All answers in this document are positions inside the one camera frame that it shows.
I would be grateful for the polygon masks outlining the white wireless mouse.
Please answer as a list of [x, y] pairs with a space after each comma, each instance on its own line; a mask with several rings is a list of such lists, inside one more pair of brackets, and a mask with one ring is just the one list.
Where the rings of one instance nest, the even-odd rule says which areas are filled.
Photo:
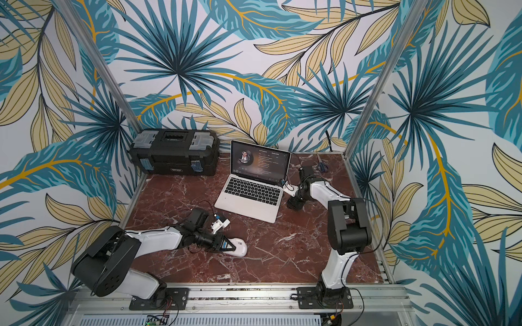
[[236, 246], [235, 251], [223, 251], [223, 253], [227, 255], [231, 255], [233, 257], [243, 258], [247, 254], [247, 245], [243, 239], [230, 239], [232, 244]]

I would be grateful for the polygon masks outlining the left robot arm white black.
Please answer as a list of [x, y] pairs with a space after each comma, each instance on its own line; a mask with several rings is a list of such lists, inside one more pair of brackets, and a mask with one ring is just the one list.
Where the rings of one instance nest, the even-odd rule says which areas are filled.
[[208, 218], [208, 212], [195, 208], [185, 220], [165, 228], [137, 231], [111, 226], [73, 262], [71, 273], [97, 297], [116, 291], [146, 301], [164, 300], [166, 284], [151, 274], [132, 269], [136, 258], [193, 244], [213, 253], [246, 255], [244, 240], [205, 231]]

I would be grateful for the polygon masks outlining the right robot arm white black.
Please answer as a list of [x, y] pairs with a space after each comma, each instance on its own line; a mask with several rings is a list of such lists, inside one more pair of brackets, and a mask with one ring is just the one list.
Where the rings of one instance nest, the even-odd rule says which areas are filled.
[[371, 227], [362, 198], [349, 197], [336, 190], [312, 167], [299, 168], [300, 183], [290, 192], [286, 205], [301, 210], [308, 201], [317, 201], [327, 210], [330, 255], [314, 287], [299, 287], [292, 299], [301, 309], [353, 308], [345, 285], [353, 263], [372, 243]]

